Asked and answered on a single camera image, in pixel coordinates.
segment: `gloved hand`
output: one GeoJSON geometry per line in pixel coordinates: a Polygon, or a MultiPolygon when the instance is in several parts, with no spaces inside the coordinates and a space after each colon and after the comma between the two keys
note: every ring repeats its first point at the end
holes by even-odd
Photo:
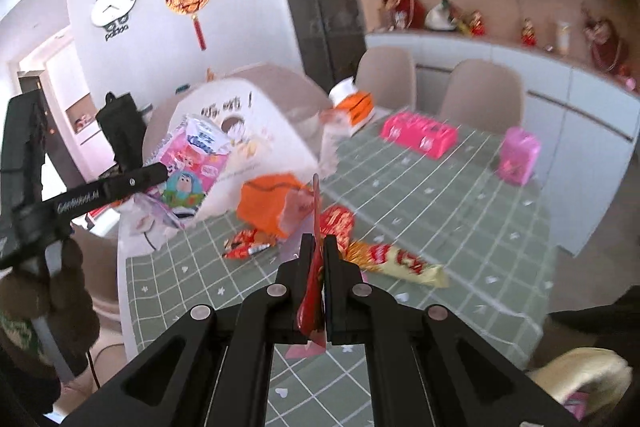
{"type": "Polygon", "coordinates": [[[82,356],[98,339],[100,323],[84,289],[82,252],[71,238],[63,243],[62,270],[49,281],[17,268],[0,279],[0,348],[30,375],[55,378],[31,326],[43,315],[55,340],[75,355],[82,356]]]}

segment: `dining table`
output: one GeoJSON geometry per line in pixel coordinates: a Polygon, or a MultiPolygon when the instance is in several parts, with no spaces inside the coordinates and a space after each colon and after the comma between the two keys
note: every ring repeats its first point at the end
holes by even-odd
{"type": "MultiPolygon", "coordinates": [[[[443,265],[449,276],[449,286],[436,289],[367,272],[370,284],[407,306],[447,307],[524,368],[542,336],[556,264],[538,182],[513,186],[498,178],[502,136],[460,125],[457,142],[435,160],[384,141],[381,125],[340,143],[337,170],[321,181],[322,206],[354,212],[353,240],[393,244],[443,265]]],[[[244,261],[224,257],[225,241],[247,227],[228,212],[176,233],[152,253],[120,259],[129,356],[193,306],[228,307],[274,282],[279,247],[244,261]]],[[[275,346],[267,425],[373,425],[363,345],[329,344],[303,359],[288,350],[275,346]]]]}

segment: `red snack package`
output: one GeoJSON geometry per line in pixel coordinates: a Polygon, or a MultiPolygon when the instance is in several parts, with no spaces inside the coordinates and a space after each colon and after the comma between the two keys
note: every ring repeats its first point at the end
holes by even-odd
{"type": "Polygon", "coordinates": [[[417,255],[391,245],[367,245],[361,241],[350,244],[345,261],[355,263],[363,270],[376,271],[436,288],[449,286],[449,277],[442,265],[429,264],[417,255]]]}
{"type": "Polygon", "coordinates": [[[275,247],[277,239],[274,235],[257,229],[241,230],[231,239],[225,241],[225,257],[227,259],[247,259],[248,257],[275,247]]]}
{"type": "Polygon", "coordinates": [[[338,250],[342,257],[347,253],[351,242],[351,232],[355,226],[353,212],[340,204],[332,204],[320,214],[320,233],[322,237],[335,235],[338,250]]]}
{"type": "Polygon", "coordinates": [[[324,310],[322,309],[322,284],[324,283],[324,262],[322,259],[320,233],[320,180],[314,174],[314,236],[316,248],[311,258],[306,293],[298,309],[298,329],[319,346],[326,346],[324,334],[324,310]]]}

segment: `metal screw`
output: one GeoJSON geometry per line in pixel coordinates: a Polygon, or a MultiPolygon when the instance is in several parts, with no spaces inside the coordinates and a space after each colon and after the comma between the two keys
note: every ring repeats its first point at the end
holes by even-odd
{"type": "Polygon", "coordinates": [[[447,312],[447,309],[443,308],[442,306],[432,306],[431,308],[429,308],[427,314],[434,321],[443,321],[449,316],[449,312],[447,312]]]}
{"type": "Polygon", "coordinates": [[[356,284],[353,288],[351,288],[351,291],[356,297],[369,297],[369,295],[371,295],[371,292],[373,290],[371,286],[369,286],[368,284],[365,284],[364,282],[361,282],[356,284]]]}
{"type": "Polygon", "coordinates": [[[211,308],[205,306],[204,304],[200,304],[195,308],[191,309],[191,318],[196,321],[203,321],[211,314],[211,308]]]}
{"type": "Polygon", "coordinates": [[[287,293],[287,287],[284,284],[272,284],[267,288],[267,293],[271,297],[282,297],[287,293]]]}

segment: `floor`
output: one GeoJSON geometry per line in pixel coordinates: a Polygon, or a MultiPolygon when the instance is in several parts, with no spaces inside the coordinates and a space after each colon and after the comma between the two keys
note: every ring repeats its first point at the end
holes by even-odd
{"type": "Polygon", "coordinates": [[[640,165],[631,161],[607,214],[577,258],[561,253],[550,311],[611,304],[640,285],[640,165]]]}

